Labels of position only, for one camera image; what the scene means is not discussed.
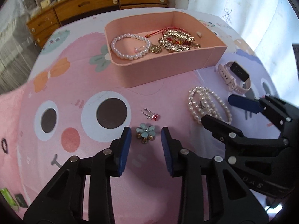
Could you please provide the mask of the pink smart watch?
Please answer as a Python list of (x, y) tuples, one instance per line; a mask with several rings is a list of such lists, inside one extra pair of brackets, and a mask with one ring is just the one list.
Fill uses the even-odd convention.
[(219, 64), (217, 71), (228, 86), (229, 91), (244, 95), (251, 89), (251, 79), (248, 72), (236, 61), (230, 61), (224, 65)]

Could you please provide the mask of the green snack packet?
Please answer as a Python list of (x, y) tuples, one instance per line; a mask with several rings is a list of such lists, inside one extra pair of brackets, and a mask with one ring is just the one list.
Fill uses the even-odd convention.
[(13, 199), (11, 196), (10, 192), (8, 191), (7, 188), (2, 188), (1, 189), (1, 194), (3, 195), (4, 199), (7, 201), (8, 205), (16, 212), (19, 211), (19, 206), (16, 203), (16, 201)]

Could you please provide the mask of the white floral curtain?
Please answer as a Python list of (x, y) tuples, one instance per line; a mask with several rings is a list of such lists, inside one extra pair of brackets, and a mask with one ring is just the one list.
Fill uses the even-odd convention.
[(261, 59), (284, 100), (298, 104), (298, 17), (288, 0), (170, 0), (170, 6), (216, 15)]

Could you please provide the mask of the cartoon printed table mat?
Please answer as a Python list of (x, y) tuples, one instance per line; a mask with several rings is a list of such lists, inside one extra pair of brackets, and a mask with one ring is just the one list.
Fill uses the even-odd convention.
[(161, 128), (196, 154), (224, 155), (224, 145), (197, 124), (187, 108), (189, 90), (203, 86), (224, 102), (230, 91), (216, 66), (152, 81), (120, 85), (105, 26), (121, 17), (151, 13), (133, 9), (100, 14), (64, 26), (50, 37), (25, 85), (17, 156), (24, 198), (33, 203), (69, 157), (87, 158), (107, 148), (123, 128), (156, 127), (143, 144), (132, 135), (125, 171), (112, 178), (116, 223), (177, 223), (181, 180), (166, 167)]

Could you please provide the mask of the small black square object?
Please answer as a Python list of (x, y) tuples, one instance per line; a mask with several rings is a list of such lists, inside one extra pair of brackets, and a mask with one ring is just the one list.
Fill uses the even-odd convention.
[(15, 199), (21, 208), (28, 208), (28, 204), (21, 193), (15, 194)]

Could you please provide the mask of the pink rectangular tray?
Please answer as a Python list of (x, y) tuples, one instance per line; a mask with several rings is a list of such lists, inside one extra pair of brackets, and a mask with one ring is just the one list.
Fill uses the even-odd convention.
[[(176, 27), (192, 35), (200, 49), (169, 52), (158, 43), (162, 29)], [(193, 16), (177, 11), (123, 17), (104, 28), (112, 69), (121, 86), (132, 88), (173, 75), (214, 66), (226, 44)], [(151, 45), (162, 52), (154, 54)]]

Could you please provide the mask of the flower brooch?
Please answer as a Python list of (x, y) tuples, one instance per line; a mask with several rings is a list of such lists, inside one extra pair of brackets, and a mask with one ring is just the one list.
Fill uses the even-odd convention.
[(154, 125), (141, 123), (140, 126), (136, 128), (136, 137), (141, 139), (143, 144), (147, 144), (148, 141), (155, 140), (156, 127)]

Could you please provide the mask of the round gold pendant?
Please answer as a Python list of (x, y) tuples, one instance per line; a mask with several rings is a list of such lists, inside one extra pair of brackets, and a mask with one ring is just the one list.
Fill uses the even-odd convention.
[(151, 45), (149, 47), (149, 50), (154, 53), (154, 54), (158, 54), (158, 53), (161, 53), (162, 52), (162, 48), (158, 45)]

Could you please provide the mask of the wooden desk with drawers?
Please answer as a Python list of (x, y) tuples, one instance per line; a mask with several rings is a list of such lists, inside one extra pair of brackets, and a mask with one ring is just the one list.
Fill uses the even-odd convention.
[(28, 22), (33, 43), (43, 48), (56, 29), (95, 14), (133, 8), (168, 6), (168, 0), (61, 0), (42, 9)]

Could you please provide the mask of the bed with white cover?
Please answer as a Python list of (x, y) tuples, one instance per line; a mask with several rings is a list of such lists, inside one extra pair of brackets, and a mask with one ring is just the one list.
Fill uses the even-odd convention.
[(6, 0), (1, 6), (1, 94), (27, 82), (41, 51), (27, 27), (32, 11), (25, 0)]

